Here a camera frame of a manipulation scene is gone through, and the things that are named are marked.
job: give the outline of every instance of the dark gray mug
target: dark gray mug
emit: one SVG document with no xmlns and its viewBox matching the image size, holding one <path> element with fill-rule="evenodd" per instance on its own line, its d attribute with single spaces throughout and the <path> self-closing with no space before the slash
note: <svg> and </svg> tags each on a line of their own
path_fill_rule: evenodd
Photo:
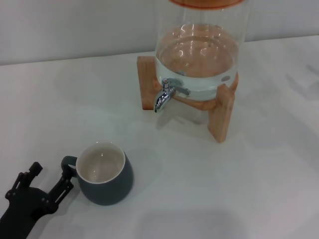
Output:
<svg viewBox="0 0 319 239">
<path fill-rule="evenodd" d="M 69 167 L 83 194 L 98 205 L 121 201 L 133 185 L 132 166 L 124 151 L 112 143 L 98 142 L 85 149 L 78 158 L 66 156 L 61 167 Z"/>
</svg>

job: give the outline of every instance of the glass jar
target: glass jar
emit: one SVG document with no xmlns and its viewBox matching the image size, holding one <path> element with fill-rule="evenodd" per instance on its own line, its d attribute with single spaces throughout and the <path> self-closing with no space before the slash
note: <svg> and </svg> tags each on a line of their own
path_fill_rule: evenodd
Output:
<svg viewBox="0 0 319 239">
<path fill-rule="evenodd" d="M 249 0 L 158 0 L 156 73 L 178 79 L 195 101 L 216 97 L 220 84 L 231 86 L 238 47 L 244 41 Z"/>
</svg>

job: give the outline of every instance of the white table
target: white table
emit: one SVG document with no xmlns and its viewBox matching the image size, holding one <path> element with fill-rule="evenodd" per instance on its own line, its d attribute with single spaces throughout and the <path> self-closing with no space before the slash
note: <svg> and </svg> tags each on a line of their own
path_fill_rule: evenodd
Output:
<svg viewBox="0 0 319 239">
<path fill-rule="evenodd" d="M 140 53 L 0 67 L 0 215 L 19 172 L 96 141 L 127 153 L 135 185 L 117 205 L 75 188 L 29 239 L 316 239 L 319 237 L 319 36 L 245 43 L 224 144 L 207 113 L 171 101 L 143 111 Z"/>
</svg>

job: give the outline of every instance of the mug handle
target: mug handle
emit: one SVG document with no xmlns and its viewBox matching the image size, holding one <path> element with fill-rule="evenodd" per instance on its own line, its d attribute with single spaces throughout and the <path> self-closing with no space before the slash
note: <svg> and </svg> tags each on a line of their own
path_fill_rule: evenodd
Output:
<svg viewBox="0 0 319 239">
<path fill-rule="evenodd" d="M 76 169 L 70 167 L 69 165 L 75 166 L 77 157 L 65 156 L 61 162 L 61 168 L 63 172 L 69 171 L 72 177 L 76 178 Z"/>
</svg>

